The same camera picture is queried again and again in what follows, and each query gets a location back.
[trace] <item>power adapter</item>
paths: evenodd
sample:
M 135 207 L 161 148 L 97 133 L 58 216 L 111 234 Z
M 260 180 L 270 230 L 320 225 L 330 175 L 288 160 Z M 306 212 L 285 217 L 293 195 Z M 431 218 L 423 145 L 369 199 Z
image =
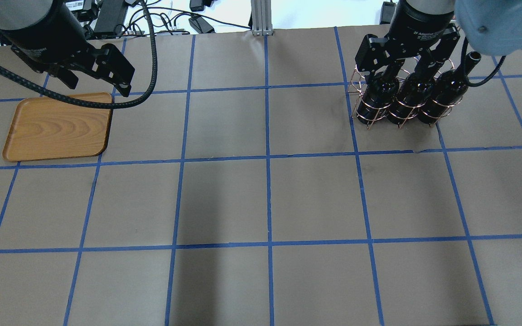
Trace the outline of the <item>power adapter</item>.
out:
M 392 17 L 394 17 L 395 10 L 396 4 L 394 2 L 384 1 L 380 13 L 380 25 L 390 24 L 392 22 Z
M 205 19 L 201 16 L 198 17 L 190 17 L 188 19 L 188 23 L 197 31 L 199 34 L 207 34 L 214 33 L 215 29 L 211 26 L 211 24 L 207 23 Z

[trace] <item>wire bottle holder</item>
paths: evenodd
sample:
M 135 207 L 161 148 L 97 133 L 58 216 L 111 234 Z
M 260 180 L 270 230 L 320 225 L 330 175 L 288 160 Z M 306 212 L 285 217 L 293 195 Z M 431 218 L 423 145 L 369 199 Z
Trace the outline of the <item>wire bottle holder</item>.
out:
M 448 59 L 448 61 L 450 62 L 452 69 L 454 69 L 455 68 L 454 67 L 454 62 L 452 62 L 451 59 Z M 408 70 L 403 69 L 403 68 L 401 68 L 400 70 L 402 72 L 406 73 L 406 77 L 408 77 L 410 75 L 410 72 Z M 359 76 L 357 81 L 354 80 L 354 78 L 356 77 L 356 74 Z M 437 76 L 435 76 L 435 79 L 438 78 L 438 76 L 441 75 L 441 72 L 439 71 L 436 74 L 437 74 Z M 400 82 L 400 85 L 402 85 L 402 83 L 404 82 L 406 77 L 398 76 L 398 81 Z M 348 84 L 348 88 L 346 89 L 346 92 L 347 93 L 358 93 L 358 98 L 356 99 L 356 103 L 354 103 L 354 108 L 352 109 L 352 118 L 360 118 L 362 120 L 367 121 L 368 123 L 366 124 L 366 129 L 370 130 L 370 128 L 372 127 L 373 124 L 375 124 L 375 122 L 377 122 L 379 120 L 382 120 L 383 118 L 385 118 L 389 114 L 387 109 L 392 105 L 392 103 L 390 103 L 389 105 L 385 105 L 383 107 L 373 107 L 373 106 L 369 105 L 368 103 L 366 103 L 365 101 L 362 101 L 362 97 L 363 97 L 364 92 L 366 91 L 366 87 L 367 87 L 367 85 L 365 84 L 365 81 L 366 81 L 366 78 L 365 78 L 364 74 L 359 72 L 357 65 L 354 66 L 354 72 L 352 73 L 352 77 L 350 77 L 350 83 Z M 427 117 L 436 119 L 436 121 L 434 123 L 429 124 L 429 127 L 433 127 L 438 122 L 438 120 L 440 120 L 441 118 L 447 117 L 449 114 L 451 114 L 452 113 L 452 108 L 455 107 L 456 105 L 458 105 L 460 103 L 460 101 L 462 101 L 462 98 L 458 99 L 458 101 L 456 101 L 456 103 L 453 103 L 451 105 L 442 105 L 441 103 L 438 103 L 437 101 L 434 101 L 433 99 L 431 99 L 431 101 L 435 102 L 437 105 L 445 107 L 446 110 L 438 118 L 437 117 L 431 117 L 427 113 L 422 112 Z M 367 109 L 368 113 L 374 113 L 373 114 L 374 118 L 367 118 L 367 117 L 365 117 L 365 116 L 363 116 L 363 115 L 358 113 L 358 105 L 360 103 L 364 103 L 365 107 L 368 108 Z M 400 101 L 398 101 L 398 103 L 400 103 L 400 105 L 403 105 L 405 107 L 410 107 L 412 109 L 406 118 L 396 117 L 393 114 L 394 117 L 396 117 L 398 119 L 401 119 L 401 120 L 404 120 L 404 122 L 402 124 L 398 124 L 398 129 L 401 129 L 408 120 L 416 117 L 418 115 L 419 111 L 420 111 L 419 108 L 422 107 L 425 104 L 425 103 L 422 103 L 421 105 L 410 106 L 410 105 L 405 105 L 404 103 L 402 103 Z

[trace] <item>wooden tray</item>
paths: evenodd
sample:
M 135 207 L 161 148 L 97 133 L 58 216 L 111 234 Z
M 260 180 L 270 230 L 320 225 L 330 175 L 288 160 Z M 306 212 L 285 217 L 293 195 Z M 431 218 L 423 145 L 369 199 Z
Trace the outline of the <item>wooden tray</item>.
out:
M 76 99 L 112 103 L 108 93 L 73 95 Z M 100 155 L 108 145 L 112 110 L 89 109 L 36 97 L 21 101 L 5 143 L 6 161 Z

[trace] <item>black cable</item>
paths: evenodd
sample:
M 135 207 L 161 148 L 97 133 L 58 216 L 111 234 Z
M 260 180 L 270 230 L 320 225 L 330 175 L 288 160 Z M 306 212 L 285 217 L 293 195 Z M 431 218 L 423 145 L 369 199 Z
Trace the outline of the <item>black cable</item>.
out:
M 497 66 L 495 67 L 495 70 L 493 70 L 493 72 L 491 72 L 491 74 L 489 76 L 487 76 L 487 78 L 485 78 L 484 80 L 482 80 L 480 82 L 472 83 L 472 82 L 470 82 L 469 77 L 467 76 L 467 72 L 466 72 L 466 51 L 467 51 L 468 47 L 469 47 L 469 40 L 465 37 L 464 42 L 462 43 L 462 52 L 461 52 L 461 56 L 460 56 L 460 65 L 462 66 L 462 78 L 464 80 L 464 83 L 466 83 L 466 85 L 468 85 L 469 87 L 479 87 L 479 86 L 486 84 L 489 80 L 491 80 L 495 76 L 495 74 L 497 74 L 497 72 L 499 72 L 499 70 L 501 69 L 501 66 L 503 65 L 503 62 L 505 62 L 505 58 L 507 58 L 507 56 L 501 57 L 501 60 L 499 60 L 499 64 L 497 64 Z
M 164 12 L 161 12 L 158 15 L 161 16 L 161 17 L 162 17 L 162 15 L 164 15 L 166 17 L 166 20 L 168 20 L 168 25 L 170 25 L 172 27 L 172 22 L 170 21 L 170 17 L 168 17 L 167 14 L 165 14 Z
M 185 31 L 184 29 L 170 29 L 166 31 L 158 31 L 154 32 L 155 34 L 169 34 L 174 35 L 174 33 L 180 33 L 181 35 L 190 35 L 189 31 Z M 125 37 L 132 37 L 132 38 L 138 38 L 138 37 L 147 37 L 147 35 L 135 35 L 135 34 L 125 34 L 123 35 Z
M 182 13 L 178 13 L 176 14 L 173 18 L 172 18 L 172 21 L 173 21 L 173 25 L 176 26 L 176 20 L 182 16 L 193 16 L 191 15 L 190 13 L 186 13 L 186 12 L 182 12 Z
M 142 4 L 143 10 L 145 11 L 146 20 L 149 23 L 149 32 L 150 32 L 150 49 L 152 53 L 152 76 L 150 78 L 150 84 L 146 91 L 137 99 L 134 99 L 132 101 L 122 102 L 122 103 L 100 103 L 100 102 L 92 102 L 92 101 L 82 101 L 79 99 L 74 99 L 74 97 L 69 97 L 67 95 L 62 95 L 60 93 L 56 93 L 55 91 L 50 91 L 49 89 L 46 89 L 45 87 L 41 87 L 37 85 L 36 83 L 33 83 L 21 76 L 18 76 L 17 74 L 10 72 L 6 68 L 3 68 L 0 66 L 0 75 L 3 77 L 8 78 L 11 81 L 14 81 L 18 84 L 20 84 L 23 87 L 27 87 L 31 89 L 32 91 L 35 91 L 39 94 L 45 95 L 47 97 L 50 97 L 51 99 L 55 99 L 57 101 L 62 101 L 64 103 L 68 103 L 71 105 L 77 105 L 77 106 L 83 106 L 83 107 L 91 107 L 94 109 L 125 109 L 127 107 L 133 107 L 136 105 L 139 105 L 140 103 L 143 103 L 146 101 L 146 99 L 149 98 L 149 96 L 152 94 L 154 87 L 156 86 L 156 78 L 157 78 L 157 70 L 158 70 L 158 63 L 157 63 L 157 51 L 156 51 L 156 40 L 154 36 L 154 27 L 152 25 L 152 20 L 149 15 L 149 9 L 146 5 L 145 0 L 140 0 L 140 3 Z
M 114 26 L 114 29 L 112 29 L 112 32 L 114 34 L 117 34 L 116 29 L 118 28 L 118 26 L 122 26 L 123 29 L 126 29 L 126 26 L 124 26 L 124 24 L 116 24 L 116 26 Z
M 249 26 L 243 26 L 243 25 L 238 25 L 238 24 L 233 24 L 233 23 L 227 23 L 226 21 L 220 21 L 218 19 L 214 19 L 213 17 L 205 16 L 205 15 L 199 14 L 199 13 L 187 12 L 186 10 L 180 10 L 180 9 L 174 9 L 174 8 L 168 8 L 168 7 L 151 7 L 151 9 L 172 10 L 172 11 L 176 11 L 176 12 L 187 13 L 187 14 L 190 14 L 191 16 L 195 15 L 195 16 L 200 16 L 200 17 L 203 17 L 203 18 L 208 18 L 210 20 L 216 21 L 217 23 L 220 23 L 220 24 L 223 24 L 223 25 L 230 25 L 230 26 L 240 27 L 242 29 L 251 29 L 251 27 L 249 27 Z M 137 10 L 135 13 L 133 13 L 132 16 L 130 17 L 130 21 L 132 21 L 132 17 L 134 17 L 134 15 L 136 15 L 139 12 L 140 12 L 140 10 Z

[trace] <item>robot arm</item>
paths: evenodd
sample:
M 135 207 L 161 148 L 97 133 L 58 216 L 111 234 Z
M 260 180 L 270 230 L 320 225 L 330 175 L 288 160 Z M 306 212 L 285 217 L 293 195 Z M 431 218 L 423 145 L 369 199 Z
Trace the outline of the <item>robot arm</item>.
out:
M 63 0 L 0 0 L 0 32 L 32 70 L 49 72 L 71 89 L 77 70 L 113 84 L 123 96 L 130 93 L 132 64 L 113 44 L 89 44 Z
M 368 85 L 357 107 L 357 117 L 362 123 L 370 126 L 387 116 L 402 126 L 417 111 L 423 111 L 419 108 L 427 101 L 439 97 L 434 76 L 451 57 L 460 39 L 458 28 L 451 23 L 455 13 L 466 35 L 464 52 L 468 43 L 475 49 L 468 58 L 462 53 L 462 68 L 451 74 L 457 80 L 450 81 L 450 88 L 459 87 L 459 93 L 464 93 L 465 87 L 487 82 L 506 54 L 522 49 L 522 0 L 400 0 L 389 32 L 383 38 L 365 35 L 356 54 L 356 69 L 366 74 Z M 470 83 L 465 65 L 469 62 L 474 66 L 480 60 L 480 53 L 503 58 L 491 76 Z M 416 56 L 420 59 L 414 72 L 400 85 L 397 75 L 404 59 Z M 385 72 L 377 73 L 384 66 Z M 453 99 L 460 99 L 462 93 Z M 439 104 L 452 107 L 453 103 Z

